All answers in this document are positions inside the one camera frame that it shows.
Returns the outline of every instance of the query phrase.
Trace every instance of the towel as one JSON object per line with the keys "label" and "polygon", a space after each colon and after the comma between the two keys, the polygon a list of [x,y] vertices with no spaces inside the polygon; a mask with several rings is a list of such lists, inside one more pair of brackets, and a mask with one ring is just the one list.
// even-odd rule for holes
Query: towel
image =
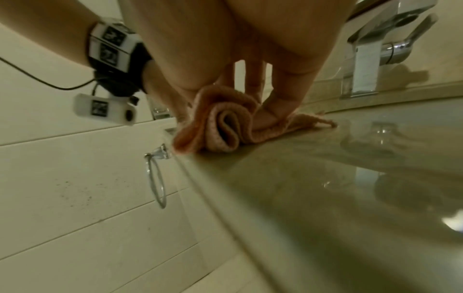
{"label": "towel", "polygon": [[192,120],[180,127],[173,140],[176,153],[195,153],[206,149],[229,153],[240,144],[253,144],[298,129],[314,128],[317,123],[336,127],[336,123],[307,114],[291,114],[278,124],[252,130],[260,99],[233,88],[209,85],[202,88],[192,106]]}

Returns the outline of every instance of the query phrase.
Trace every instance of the floor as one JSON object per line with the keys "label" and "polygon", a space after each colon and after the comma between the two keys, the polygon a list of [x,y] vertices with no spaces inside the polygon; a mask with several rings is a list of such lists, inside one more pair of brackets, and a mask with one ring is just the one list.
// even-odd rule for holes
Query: floor
{"label": "floor", "polygon": [[274,293],[243,253],[233,257],[183,293]]}

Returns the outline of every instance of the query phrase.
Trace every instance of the small white camera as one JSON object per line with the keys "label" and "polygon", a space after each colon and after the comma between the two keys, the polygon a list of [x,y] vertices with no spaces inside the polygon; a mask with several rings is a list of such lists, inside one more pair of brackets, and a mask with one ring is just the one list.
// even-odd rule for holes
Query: small white camera
{"label": "small white camera", "polygon": [[74,113],[80,117],[127,126],[132,126],[136,120],[136,108],[129,103],[127,97],[100,98],[78,94],[74,98]]}

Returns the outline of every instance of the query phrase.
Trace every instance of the forearm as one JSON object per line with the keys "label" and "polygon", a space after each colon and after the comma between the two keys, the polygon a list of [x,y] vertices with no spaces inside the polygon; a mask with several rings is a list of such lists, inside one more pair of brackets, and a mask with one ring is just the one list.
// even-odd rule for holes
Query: forearm
{"label": "forearm", "polygon": [[2,24],[85,66],[88,33],[98,20],[77,0],[0,0]]}

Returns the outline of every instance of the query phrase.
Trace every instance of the metal fixture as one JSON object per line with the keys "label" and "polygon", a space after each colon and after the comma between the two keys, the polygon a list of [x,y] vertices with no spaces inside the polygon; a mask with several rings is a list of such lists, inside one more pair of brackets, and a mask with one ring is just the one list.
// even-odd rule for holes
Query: metal fixture
{"label": "metal fixture", "polygon": [[[156,201],[158,202],[159,206],[162,209],[164,209],[167,205],[167,198],[166,198],[166,193],[165,193],[165,188],[164,188],[164,180],[161,174],[161,169],[159,169],[159,165],[156,162],[156,160],[169,159],[170,157],[171,157],[171,154],[167,151],[165,144],[162,144],[159,148],[157,148],[152,153],[145,154],[146,172],[148,175],[148,182],[150,183],[151,191],[153,192],[154,198],[156,199]],[[159,190],[156,186],[156,182],[154,181],[154,178],[153,178],[152,165],[156,167],[156,173],[157,173],[157,177],[159,180],[159,189],[161,190],[162,200],[159,194]]]}
{"label": "metal fixture", "polygon": [[375,94],[380,66],[407,59],[415,41],[437,22],[438,17],[436,14],[427,16],[401,42],[383,44],[386,34],[413,22],[436,4],[437,0],[393,0],[377,17],[353,34],[347,41],[343,96]]}

